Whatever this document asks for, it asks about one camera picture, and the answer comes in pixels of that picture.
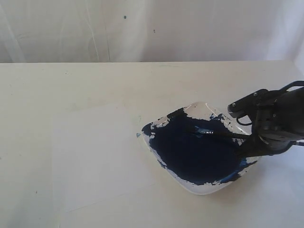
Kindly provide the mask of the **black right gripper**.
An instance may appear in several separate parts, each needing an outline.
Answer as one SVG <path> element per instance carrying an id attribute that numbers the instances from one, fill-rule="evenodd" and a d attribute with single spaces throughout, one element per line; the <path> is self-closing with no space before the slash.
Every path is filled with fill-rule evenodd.
<path id="1" fill-rule="evenodd" d="M 304 86 L 260 89 L 229 104 L 228 113 L 251 121 L 252 133 L 236 150 L 238 157 L 284 153 L 304 138 Z"/>

